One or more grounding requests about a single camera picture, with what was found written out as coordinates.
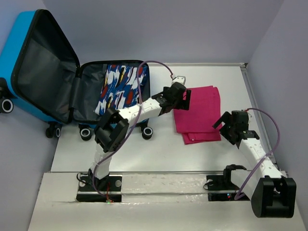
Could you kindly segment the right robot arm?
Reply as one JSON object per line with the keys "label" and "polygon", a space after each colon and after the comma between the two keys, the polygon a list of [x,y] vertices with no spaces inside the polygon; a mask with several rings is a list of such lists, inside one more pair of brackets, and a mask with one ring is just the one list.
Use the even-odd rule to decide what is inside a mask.
{"label": "right robot arm", "polygon": [[249,166],[231,164],[212,186],[234,188],[235,200],[246,196],[258,218],[292,218],[295,211],[296,182],[286,177],[265,152],[260,137],[249,129],[247,110],[224,112],[214,123],[219,133],[243,154]]}

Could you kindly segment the pink cloth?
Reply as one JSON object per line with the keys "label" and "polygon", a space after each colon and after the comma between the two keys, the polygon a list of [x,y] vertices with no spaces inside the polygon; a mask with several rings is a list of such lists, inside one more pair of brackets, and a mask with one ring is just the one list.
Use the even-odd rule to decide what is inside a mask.
{"label": "pink cloth", "polygon": [[214,123],[221,117],[220,94],[217,87],[191,88],[188,111],[173,110],[176,132],[183,137],[184,144],[220,141]]}

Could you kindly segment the blue white patterned cloth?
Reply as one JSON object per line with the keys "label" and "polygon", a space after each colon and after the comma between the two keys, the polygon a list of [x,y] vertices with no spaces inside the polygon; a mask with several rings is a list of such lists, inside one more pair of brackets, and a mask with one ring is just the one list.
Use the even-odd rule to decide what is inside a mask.
{"label": "blue white patterned cloth", "polygon": [[107,66],[95,114],[101,116],[108,108],[117,110],[139,103],[137,70],[137,67],[129,65]]}

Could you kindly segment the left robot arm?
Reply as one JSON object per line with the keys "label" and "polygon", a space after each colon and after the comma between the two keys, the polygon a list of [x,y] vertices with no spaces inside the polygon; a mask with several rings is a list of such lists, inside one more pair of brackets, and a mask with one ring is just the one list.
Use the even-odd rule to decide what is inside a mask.
{"label": "left robot arm", "polygon": [[189,110],[191,90],[181,82],[151,96],[146,101],[124,109],[109,108],[94,129],[96,152],[89,168],[90,185],[101,190],[106,186],[112,156],[126,142],[135,126],[147,119],[169,113],[173,109]]}

